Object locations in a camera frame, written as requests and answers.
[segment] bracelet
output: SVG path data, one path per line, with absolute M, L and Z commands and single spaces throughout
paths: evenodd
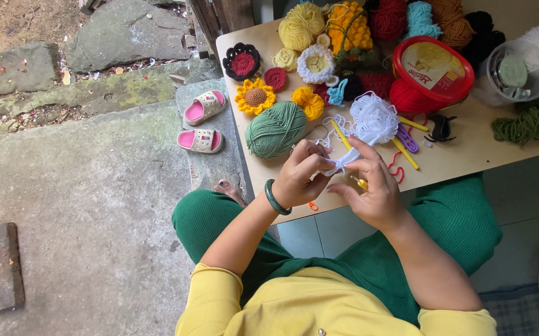
M 292 207 L 288 209 L 282 208 L 280 204 L 278 204 L 278 201 L 275 200 L 274 194 L 271 192 L 271 185 L 274 183 L 274 179 L 269 179 L 265 183 L 265 196 L 268 199 L 269 203 L 271 204 L 271 207 L 274 208 L 274 210 L 281 214 L 281 215 L 289 215 L 292 212 Z

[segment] clear plastic container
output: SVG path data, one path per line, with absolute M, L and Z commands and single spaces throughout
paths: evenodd
M 481 64 L 476 73 L 475 86 L 471 93 L 481 103 L 501 106 L 511 103 L 528 102 L 539 98 L 539 71 L 529 72 L 527 82 L 520 88 L 508 85 L 500 75 L 500 66 L 506 56 L 521 57 L 529 46 L 524 42 L 508 41 L 500 44 Z

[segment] checkered mat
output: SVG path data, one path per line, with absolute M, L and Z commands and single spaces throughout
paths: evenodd
M 498 323 L 498 336 L 539 336 L 539 286 L 480 294 Z

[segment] woman's left hand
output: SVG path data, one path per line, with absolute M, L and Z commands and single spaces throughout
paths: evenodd
M 272 185 L 272 193 L 280 206 L 288 209 L 306 204 L 321 194 L 332 177 L 319 173 L 311 180 L 311 176 L 318 170 L 334 168 L 334 164 L 326 160 L 332 150 L 309 140 L 296 145 Z

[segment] woman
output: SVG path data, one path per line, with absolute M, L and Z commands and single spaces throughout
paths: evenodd
M 212 191 L 178 203 L 172 221 L 197 266 L 176 335 L 495 335 L 467 276 L 502 236 L 480 176 L 419 188 L 405 210 L 379 154 L 349 141 L 365 158 L 347 169 L 364 175 L 368 191 L 332 184 L 327 192 L 379 231 L 336 259 L 293 258 L 266 233 L 279 212 L 313 201 L 330 180 L 310 179 L 333 168 L 310 141 L 246 208 Z

